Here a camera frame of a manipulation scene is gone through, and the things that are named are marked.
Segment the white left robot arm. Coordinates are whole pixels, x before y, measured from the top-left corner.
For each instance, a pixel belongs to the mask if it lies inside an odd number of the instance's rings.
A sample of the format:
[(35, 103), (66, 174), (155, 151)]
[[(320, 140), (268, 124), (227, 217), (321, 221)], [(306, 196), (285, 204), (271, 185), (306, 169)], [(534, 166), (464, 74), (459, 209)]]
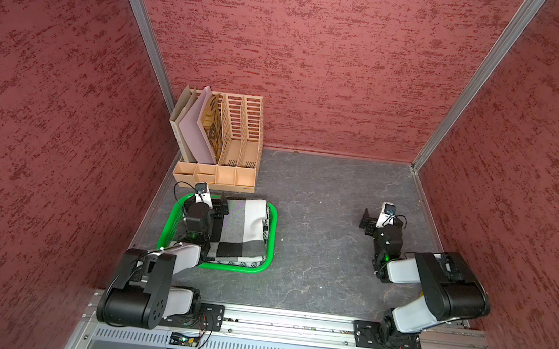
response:
[(203, 264), (211, 238), (229, 214), (227, 198), (188, 200), (182, 241), (155, 251), (130, 249), (98, 302), (97, 320), (112, 327), (154, 329), (160, 322), (203, 326), (197, 288), (174, 286), (173, 276)]

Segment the grey black striped scarf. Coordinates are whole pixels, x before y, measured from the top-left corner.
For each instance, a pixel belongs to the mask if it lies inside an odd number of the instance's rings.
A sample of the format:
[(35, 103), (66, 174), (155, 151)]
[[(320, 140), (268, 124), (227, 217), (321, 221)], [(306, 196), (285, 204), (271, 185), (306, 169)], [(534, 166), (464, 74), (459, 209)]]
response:
[(229, 215), (222, 232), (212, 235), (209, 263), (254, 268), (265, 263), (270, 231), (269, 204), (264, 199), (228, 199)]

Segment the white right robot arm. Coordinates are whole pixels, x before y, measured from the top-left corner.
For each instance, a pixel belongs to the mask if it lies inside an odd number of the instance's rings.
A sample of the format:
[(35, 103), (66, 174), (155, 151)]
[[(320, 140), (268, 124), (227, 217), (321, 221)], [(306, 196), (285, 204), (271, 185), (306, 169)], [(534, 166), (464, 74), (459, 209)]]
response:
[(405, 222), (396, 207), (386, 203), (377, 217), (365, 210), (359, 227), (373, 240), (375, 276), (384, 284), (418, 284), (421, 296), (407, 305), (385, 311), (374, 322), (372, 344), (399, 348), (415, 342), (423, 331), (490, 313), (489, 297), (464, 258), (455, 252), (402, 255)]

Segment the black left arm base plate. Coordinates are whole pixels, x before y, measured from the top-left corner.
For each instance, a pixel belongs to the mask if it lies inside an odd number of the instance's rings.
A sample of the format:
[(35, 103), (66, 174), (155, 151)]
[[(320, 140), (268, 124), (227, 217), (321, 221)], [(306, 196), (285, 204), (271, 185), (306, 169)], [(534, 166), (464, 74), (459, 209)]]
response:
[(222, 328), (226, 307), (219, 304), (203, 302), (199, 311), (191, 315), (175, 315), (162, 319), (160, 326), (208, 332), (219, 332)]

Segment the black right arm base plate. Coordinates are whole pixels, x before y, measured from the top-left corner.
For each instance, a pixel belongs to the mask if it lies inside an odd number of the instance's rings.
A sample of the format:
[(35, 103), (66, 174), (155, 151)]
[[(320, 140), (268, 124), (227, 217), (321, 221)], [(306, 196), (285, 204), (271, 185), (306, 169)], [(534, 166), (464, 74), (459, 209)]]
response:
[(420, 335), (399, 332), (390, 323), (354, 320), (355, 345), (369, 349), (422, 349)]

